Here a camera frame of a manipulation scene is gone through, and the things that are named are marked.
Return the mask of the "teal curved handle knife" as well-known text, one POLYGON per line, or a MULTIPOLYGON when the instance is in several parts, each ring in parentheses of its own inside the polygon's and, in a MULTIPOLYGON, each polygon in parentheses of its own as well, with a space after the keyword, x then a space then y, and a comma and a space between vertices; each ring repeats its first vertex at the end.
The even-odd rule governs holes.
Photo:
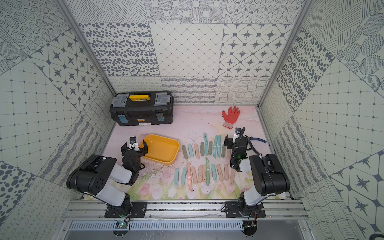
POLYGON ((217 157, 217 146, 218 146, 218 138, 219 136, 215 136, 214 144, 213 144, 213 157, 217 157))

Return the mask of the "peach fruit knife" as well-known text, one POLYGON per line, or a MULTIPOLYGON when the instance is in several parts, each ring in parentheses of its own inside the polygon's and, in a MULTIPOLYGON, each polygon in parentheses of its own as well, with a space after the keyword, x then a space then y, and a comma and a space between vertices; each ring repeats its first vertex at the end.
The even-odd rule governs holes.
POLYGON ((223 171, 222 171, 221 165, 217 164, 216 165, 216 169, 217 169, 217 174, 218 174, 218 177, 219 177, 219 181, 223 182, 224 181, 224 175, 223 175, 223 171))
POLYGON ((229 165, 224 164, 224 180, 228 181, 229 180, 229 165))

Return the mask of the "teal lettered fruit knife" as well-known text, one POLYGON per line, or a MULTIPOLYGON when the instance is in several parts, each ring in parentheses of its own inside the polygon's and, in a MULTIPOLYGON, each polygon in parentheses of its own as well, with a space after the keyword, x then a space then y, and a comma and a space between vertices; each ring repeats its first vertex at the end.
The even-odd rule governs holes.
POLYGON ((205 149, 205 155, 207 156, 209 153, 209 142, 208 142, 208 136, 206 133, 204 133, 204 149, 205 149))

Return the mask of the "yellow plastic storage tray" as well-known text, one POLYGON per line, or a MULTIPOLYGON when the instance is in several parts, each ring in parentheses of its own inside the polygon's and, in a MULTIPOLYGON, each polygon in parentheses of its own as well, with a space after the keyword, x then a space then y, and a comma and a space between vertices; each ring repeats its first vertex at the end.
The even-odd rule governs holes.
POLYGON ((143 141, 148 145, 148 153, 144 158, 167 166, 174 164, 180 149, 177 140, 152 134, 146 136, 143 141))

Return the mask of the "sage green fruit knife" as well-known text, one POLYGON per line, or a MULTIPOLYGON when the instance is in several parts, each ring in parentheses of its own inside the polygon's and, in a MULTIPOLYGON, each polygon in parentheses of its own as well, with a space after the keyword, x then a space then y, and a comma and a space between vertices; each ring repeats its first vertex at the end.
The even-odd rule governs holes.
POLYGON ((201 156, 205 156, 205 143, 204 142, 201 142, 200 144, 200 154, 201 156))

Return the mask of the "teal folding fruit knife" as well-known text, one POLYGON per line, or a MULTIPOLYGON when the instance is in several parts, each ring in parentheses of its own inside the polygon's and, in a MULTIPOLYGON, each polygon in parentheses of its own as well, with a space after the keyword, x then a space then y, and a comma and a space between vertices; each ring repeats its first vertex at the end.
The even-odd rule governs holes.
POLYGON ((212 171, 212 177, 214 181, 218 180, 216 166, 214 164, 211 164, 211 171, 212 171))

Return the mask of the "long pink fruit knife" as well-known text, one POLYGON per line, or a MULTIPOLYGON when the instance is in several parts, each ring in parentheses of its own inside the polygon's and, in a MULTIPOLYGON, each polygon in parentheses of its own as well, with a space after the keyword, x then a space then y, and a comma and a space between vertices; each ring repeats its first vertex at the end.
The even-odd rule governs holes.
POLYGON ((234 186, 234 182, 235 182, 235 174, 236 174, 236 170, 234 169, 231 169, 231 175, 230 175, 230 186, 234 186))

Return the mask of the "mint glossy folding knife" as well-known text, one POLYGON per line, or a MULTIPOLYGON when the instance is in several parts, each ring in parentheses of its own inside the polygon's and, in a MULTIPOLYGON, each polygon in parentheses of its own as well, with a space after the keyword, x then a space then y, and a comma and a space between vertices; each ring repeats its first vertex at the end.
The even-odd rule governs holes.
POLYGON ((195 154, 194 154, 194 148, 192 147, 191 144, 188 144, 188 151, 189 151, 190 157, 193 158, 195 154))

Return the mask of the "green folding fruit knife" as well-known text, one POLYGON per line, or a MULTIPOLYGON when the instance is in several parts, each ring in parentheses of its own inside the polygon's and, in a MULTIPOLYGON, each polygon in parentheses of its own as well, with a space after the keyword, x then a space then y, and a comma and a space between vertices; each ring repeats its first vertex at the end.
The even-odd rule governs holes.
POLYGON ((210 185, 210 162, 208 158, 206 158, 206 185, 210 185))

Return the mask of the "grey green folding knife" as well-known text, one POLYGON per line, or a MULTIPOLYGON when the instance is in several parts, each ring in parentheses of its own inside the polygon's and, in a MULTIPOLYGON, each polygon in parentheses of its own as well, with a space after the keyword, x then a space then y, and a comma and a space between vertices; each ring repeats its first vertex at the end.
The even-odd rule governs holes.
POLYGON ((185 145, 182 145, 182 152, 183 152, 184 158, 187 160, 189 158, 189 155, 188 155, 187 148, 185 145))

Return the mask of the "pink folding fruit knife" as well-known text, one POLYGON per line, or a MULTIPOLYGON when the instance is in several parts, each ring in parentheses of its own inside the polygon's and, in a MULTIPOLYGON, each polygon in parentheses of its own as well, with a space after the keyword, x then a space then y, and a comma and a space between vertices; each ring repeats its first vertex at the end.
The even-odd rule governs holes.
POLYGON ((194 184, 198 183, 198 177, 197 177, 197 172, 195 167, 191 167, 191 174, 192 174, 192 181, 194 184))

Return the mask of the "long coral fruit knife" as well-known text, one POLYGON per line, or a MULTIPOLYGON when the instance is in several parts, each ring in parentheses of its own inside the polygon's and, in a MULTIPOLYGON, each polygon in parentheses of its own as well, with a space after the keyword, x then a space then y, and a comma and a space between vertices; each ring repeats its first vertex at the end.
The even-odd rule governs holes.
POLYGON ((191 163, 187 163, 187 178, 188 178, 188 188, 190 192, 193 192, 193 183, 192 183, 192 168, 191 168, 191 163))

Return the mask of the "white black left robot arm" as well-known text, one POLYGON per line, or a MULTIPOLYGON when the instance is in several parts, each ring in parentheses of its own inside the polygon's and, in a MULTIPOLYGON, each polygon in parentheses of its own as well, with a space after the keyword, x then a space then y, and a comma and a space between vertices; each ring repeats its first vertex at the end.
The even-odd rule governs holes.
POLYGON ((130 196, 108 183, 108 180, 132 186, 139 177, 140 170, 145 168, 141 157, 149 152, 148 144, 143 142, 140 147, 136 137, 131 137, 121 147, 121 152, 122 165, 117 163, 116 158, 91 155, 69 175, 67 188, 95 197, 106 203, 108 210, 128 215, 133 208, 130 196))

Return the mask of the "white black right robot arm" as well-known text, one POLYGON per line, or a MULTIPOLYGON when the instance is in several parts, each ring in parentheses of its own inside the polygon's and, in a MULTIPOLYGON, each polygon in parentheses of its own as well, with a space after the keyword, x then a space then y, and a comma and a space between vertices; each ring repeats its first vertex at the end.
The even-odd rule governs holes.
POLYGON ((230 166, 237 172, 252 173, 253 186, 242 192, 239 208, 242 215, 249 215, 262 201, 290 190, 290 181, 277 155, 262 155, 245 135, 246 128, 236 128, 234 136, 225 137, 224 146, 231 150, 230 166))

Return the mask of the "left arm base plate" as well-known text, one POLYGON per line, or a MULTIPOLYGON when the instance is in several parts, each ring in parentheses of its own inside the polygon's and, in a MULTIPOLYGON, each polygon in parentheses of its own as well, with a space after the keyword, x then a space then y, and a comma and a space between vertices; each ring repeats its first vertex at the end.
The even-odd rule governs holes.
POLYGON ((148 202, 124 202, 120 207, 107 204, 105 218, 144 218, 148 202))

